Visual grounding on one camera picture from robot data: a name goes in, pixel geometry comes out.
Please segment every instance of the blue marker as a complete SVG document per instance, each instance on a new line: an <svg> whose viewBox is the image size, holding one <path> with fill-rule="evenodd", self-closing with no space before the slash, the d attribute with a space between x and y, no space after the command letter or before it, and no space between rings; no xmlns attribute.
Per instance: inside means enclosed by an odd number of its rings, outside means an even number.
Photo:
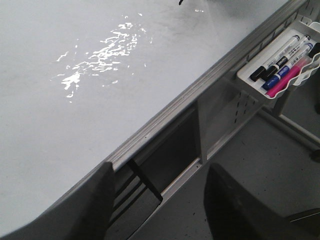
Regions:
<svg viewBox="0 0 320 240"><path fill-rule="evenodd" d="M285 65L283 68L281 68L275 75L273 75L268 81L265 82L265 84L262 85L262 87L265 90L270 90L273 88L281 78L283 78L287 73L290 71L290 69L306 54L308 54L311 49L314 47L314 45L310 42L306 43L289 61L287 65Z"/></svg>

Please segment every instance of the marker cap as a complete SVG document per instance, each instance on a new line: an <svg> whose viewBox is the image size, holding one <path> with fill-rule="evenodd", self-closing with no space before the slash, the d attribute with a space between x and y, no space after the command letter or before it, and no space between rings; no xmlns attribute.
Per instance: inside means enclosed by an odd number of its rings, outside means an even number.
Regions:
<svg viewBox="0 0 320 240"><path fill-rule="evenodd" d="M317 42L312 48L311 52L308 54L310 58L313 58L316 54L320 53L320 43Z"/></svg>
<svg viewBox="0 0 320 240"><path fill-rule="evenodd" d="M250 79L256 82L258 78L260 78L261 74L263 74L265 71L266 68L264 66L260 66L257 70L254 71L254 73L250 75Z"/></svg>
<svg viewBox="0 0 320 240"><path fill-rule="evenodd" d="M278 68L276 66L271 66L267 71L265 71L261 78L265 81L267 81L269 78L271 78L275 73L277 73Z"/></svg>
<svg viewBox="0 0 320 240"><path fill-rule="evenodd" d="M273 75L268 81L266 81L262 87L265 90L270 90L274 87L274 85L276 85L279 82L280 78L276 75Z"/></svg>

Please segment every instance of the white desk surface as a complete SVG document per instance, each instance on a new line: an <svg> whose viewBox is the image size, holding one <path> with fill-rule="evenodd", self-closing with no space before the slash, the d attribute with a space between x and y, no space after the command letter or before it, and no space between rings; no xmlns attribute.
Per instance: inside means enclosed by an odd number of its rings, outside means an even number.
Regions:
<svg viewBox="0 0 320 240"><path fill-rule="evenodd" d="M285 2L0 1L0 236L45 211Z"/></svg>

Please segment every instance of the marker tray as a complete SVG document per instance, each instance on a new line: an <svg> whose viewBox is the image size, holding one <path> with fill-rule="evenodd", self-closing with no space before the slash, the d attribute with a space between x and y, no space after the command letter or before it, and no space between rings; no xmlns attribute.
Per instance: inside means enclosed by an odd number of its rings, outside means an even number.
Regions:
<svg viewBox="0 0 320 240"><path fill-rule="evenodd" d="M293 35L310 35L311 39L320 42L320 23L312 22L310 25L306 25L300 21L294 21L291 23L278 37L276 37L269 45L267 45L262 51L260 51L254 58L252 58L245 66L243 66L236 74L236 81L240 88L244 89L250 95L255 97L262 103L269 102L273 99L277 99L282 94L288 91L294 91L297 87L303 85L305 81L313 75L320 67L320 53L317 53L311 63L304 66L300 74L292 78L286 87L279 91L274 97L266 95L266 90L262 88L265 83L261 78L257 81L250 79L250 75L261 65L263 65L286 41L288 41Z"/></svg>

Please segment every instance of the pink highlighter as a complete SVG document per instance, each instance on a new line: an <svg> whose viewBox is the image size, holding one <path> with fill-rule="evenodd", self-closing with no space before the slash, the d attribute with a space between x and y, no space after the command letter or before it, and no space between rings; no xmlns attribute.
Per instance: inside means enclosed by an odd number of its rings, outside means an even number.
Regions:
<svg viewBox="0 0 320 240"><path fill-rule="evenodd" d="M273 98L278 92L280 92L282 89L284 89L286 87L286 85L288 84L288 82L293 79L294 77L296 77L301 69L309 64L311 62L311 58L308 56L304 56L303 58L301 58L292 68L291 70L287 73L287 75L285 75L283 78L280 79L280 81L270 90L268 90L266 92L266 95L270 96L271 98Z"/></svg>

